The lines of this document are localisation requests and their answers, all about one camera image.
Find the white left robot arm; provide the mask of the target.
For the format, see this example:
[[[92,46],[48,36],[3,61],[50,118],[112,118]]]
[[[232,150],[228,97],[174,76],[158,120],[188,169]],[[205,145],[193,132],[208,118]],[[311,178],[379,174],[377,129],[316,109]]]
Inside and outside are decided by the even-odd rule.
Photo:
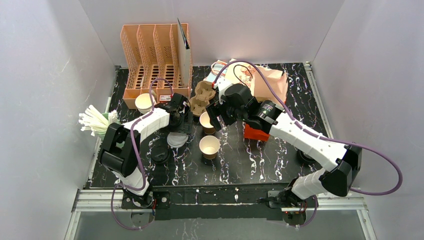
[[[149,183],[140,156],[142,141],[162,128],[172,133],[190,134],[192,124],[193,113],[188,98],[173,93],[170,101],[154,105],[151,111],[131,122],[111,123],[100,145],[97,160],[119,178],[125,189],[136,196],[143,196]]]

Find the kraft paper cup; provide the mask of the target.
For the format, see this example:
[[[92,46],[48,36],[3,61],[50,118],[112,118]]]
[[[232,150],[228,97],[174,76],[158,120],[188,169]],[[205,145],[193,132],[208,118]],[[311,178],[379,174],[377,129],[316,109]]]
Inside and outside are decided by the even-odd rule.
[[[213,135],[204,136],[199,142],[199,149],[208,160],[213,160],[218,155],[220,148],[219,139]]]
[[[203,132],[206,135],[212,135],[216,132],[214,126],[210,123],[210,117],[208,113],[205,111],[199,117],[199,123],[202,126]]]

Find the brown pulp cup carrier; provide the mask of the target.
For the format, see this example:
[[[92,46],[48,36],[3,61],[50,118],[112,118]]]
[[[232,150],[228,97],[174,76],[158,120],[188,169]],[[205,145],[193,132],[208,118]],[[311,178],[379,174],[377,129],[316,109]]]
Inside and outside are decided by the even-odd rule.
[[[202,80],[197,83],[194,89],[194,96],[190,98],[190,110],[194,116],[200,117],[206,112],[206,107],[214,98],[216,91],[212,88],[212,82]]]

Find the orange paper bag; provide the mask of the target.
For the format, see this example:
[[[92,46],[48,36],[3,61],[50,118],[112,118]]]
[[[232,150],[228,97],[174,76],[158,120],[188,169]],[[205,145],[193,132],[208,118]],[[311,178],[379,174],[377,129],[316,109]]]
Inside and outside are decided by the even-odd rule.
[[[288,92],[288,76],[282,70],[269,69],[258,66],[260,71],[257,71],[262,77],[264,83],[259,83],[259,80],[254,81],[254,85],[250,87],[253,96],[259,102],[270,100],[273,103],[281,106],[276,96],[283,102],[287,99]]]

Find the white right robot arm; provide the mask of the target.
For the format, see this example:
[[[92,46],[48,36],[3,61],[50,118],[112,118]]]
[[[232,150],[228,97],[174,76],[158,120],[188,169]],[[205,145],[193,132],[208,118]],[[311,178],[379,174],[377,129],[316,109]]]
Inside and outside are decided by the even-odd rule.
[[[324,140],[320,133],[292,119],[282,106],[270,100],[258,102],[242,83],[221,77],[212,89],[216,96],[206,111],[217,131],[222,128],[219,117],[225,125],[242,121],[286,141],[321,165],[319,171],[294,179],[285,190],[286,198],[300,201],[323,193],[348,195],[361,165],[360,148]]]

